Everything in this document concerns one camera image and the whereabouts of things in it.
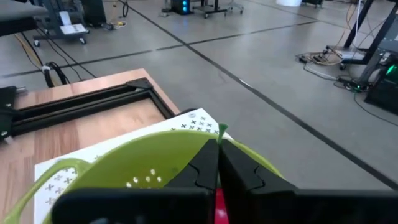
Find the white bucket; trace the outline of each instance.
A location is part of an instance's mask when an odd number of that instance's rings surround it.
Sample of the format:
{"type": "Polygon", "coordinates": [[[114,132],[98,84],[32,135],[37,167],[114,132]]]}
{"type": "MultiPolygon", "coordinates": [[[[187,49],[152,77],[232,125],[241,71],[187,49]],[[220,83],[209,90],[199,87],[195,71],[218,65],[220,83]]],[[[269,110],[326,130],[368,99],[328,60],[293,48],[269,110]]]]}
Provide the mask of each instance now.
{"type": "Polygon", "coordinates": [[[276,4],[281,6],[293,6],[297,7],[301,5],[302,0],[276,0],[276,4]]]}

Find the gray floor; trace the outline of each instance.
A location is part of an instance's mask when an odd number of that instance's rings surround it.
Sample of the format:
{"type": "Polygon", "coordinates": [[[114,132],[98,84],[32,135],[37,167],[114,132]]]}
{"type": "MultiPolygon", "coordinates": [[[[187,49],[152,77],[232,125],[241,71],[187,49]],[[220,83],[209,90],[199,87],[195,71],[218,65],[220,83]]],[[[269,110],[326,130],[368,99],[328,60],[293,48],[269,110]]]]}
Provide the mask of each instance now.
{"type": "MultiPolygon", "coordinates": [[[[349,6],[325,2],[323,9],[315,9],[282,7],[274,0],[236,2],[244,5],[243,15],[204,19],[199,13],[159,17],[162,1],[134,1],[130,5],[142,15],[130,10],[126,27],[114,32],[92,29],[86,45],[56,42],[99,77],[145,68],[180,109],[203,107],[217,121],[228,123],[234,138],[272,161],[298,187],[390,189],[393,184],[387,186],[388,181],[371,173],[378,170],[398,182],[397,127],[367,114],[352,93],[303,71],[294,61],[295,54],[336,44],[343,31],[346,37],[349,6]]],[[[105,5],[109,14],[111,4],[105,5]]],[[[388,1],[376,0],[369,12],[370,26],[364,24],[358,37],[358,42],[367,37],[364,47],[372,41],[367,35],[371,28],[391,7],[388,1]]],[[[35,72],[13,36],[1,37],[0,48],[0,86],[46,88],[42,74],[35,72]]],[[[45,62],[67,64],[46,42],[37,50],[45,62]]],[[[83,78],[92,78],[75,68],[83,78]]],[[[336,67],[313,68],[346,75],[336,67]]],[[[350,68],[354,75],[362,69],[350,68]]],[[[70,68],[63,71],[78,81],[70,68]]],[[[365,105],[363,95],[356,97],[369,111],[398,123],[397,116],[365,105]]]]}

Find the computer tower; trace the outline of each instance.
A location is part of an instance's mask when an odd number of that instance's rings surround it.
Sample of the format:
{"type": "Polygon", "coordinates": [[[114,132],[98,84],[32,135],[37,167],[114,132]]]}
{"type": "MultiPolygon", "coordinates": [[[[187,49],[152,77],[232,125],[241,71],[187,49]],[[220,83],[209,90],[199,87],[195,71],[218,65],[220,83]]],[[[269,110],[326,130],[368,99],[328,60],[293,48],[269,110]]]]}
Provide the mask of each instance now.
{"type": "Polygon", "coordinates": [[[369,90],[365,102],[398,115],[398,60],[380,69],[379,79],[369,90]]]}
{"type": "Polygon", "coordinates": [[[101,27],[106,23],[104,4],[102,0],[81,0],[84,20],[93,27],[101,27]]]}
{"type": "Polygon", "coordinates": [[[187,15],[191,13],[190,0],[172,0],[172,11],[180,15],[187,15]]]}

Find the black aluminum frame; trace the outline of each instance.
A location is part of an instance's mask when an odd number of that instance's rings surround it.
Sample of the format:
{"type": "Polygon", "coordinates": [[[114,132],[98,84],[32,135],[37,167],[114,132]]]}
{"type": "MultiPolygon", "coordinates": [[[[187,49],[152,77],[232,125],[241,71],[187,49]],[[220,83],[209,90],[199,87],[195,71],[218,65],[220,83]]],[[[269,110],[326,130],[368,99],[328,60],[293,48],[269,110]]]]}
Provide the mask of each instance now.
{"type": "MultiPolygon", "coordinates": [[[[359,13],[358,20],[355,22],[353,28],[351,29],[351,32],[349,33],[349,36],[346,39],[346,42],[344,43],[343,49],[350,49],[351,44],[354,41],[355,35],[356,35],[356,25],[358,23],[358,30],[361,27],[363,21],[366,18],[366,14],[368,13],[372,3],[374,0],[367,0],[363,6],[363,9],[359,13]]],[[[398,3],[394,5],[392,8],[390,14],[388,15],[386,21],[380,28],[379,32],[377,35],[374,37],[374,40],[372,44],[369,46],[369,48],[364,49],[364,48],[358,48],[357,50],[360,50],[362,52],[365,52],[365,56],[359,60],[359,59],[353,59],[353,58],[345,58],[343,59],[342,63],[343,64],[355,64],[355,65],[367,65],[372,58],[373,54],[379,47],[379,44],[383,40],[383,38],[386,36],[387,32],[389,31],[391,25],[394,23],[394,20],[396,18],[396,11],[398,10],[398,3]]],[[[326,49],[335,49],[335,46],[328,45],[326,49]]]]}
{"type": "Polygon", "coordinates": [[[154,102],[164,118],[175,116],[148,79],[140,78],[111,88],[23,108],[19,110],[21,114],[12,120],[11,135],[25,134],[147,98],[154,102]]]}

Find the wooden board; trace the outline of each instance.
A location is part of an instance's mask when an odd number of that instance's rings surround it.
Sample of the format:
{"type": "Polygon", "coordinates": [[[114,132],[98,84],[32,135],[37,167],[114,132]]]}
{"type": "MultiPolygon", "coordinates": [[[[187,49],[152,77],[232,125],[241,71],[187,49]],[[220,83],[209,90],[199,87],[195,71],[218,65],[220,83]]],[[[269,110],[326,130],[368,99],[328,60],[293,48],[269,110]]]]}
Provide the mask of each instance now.
{"type": "MultiPolygon", "coordinates": [[[[16,108],[88,93],[146,77],[169,108],[179,110],[144,69],[31,92],[17,99],[16,108]]],[[[91,116],[23,134],[14,143],[0,143],[0,222],[34,182],[34,164],[149,126],[164,118],[151,100],[142,100],[91,116]]],[[[20,223],[33,222],[32,201],[20,223]]]]}

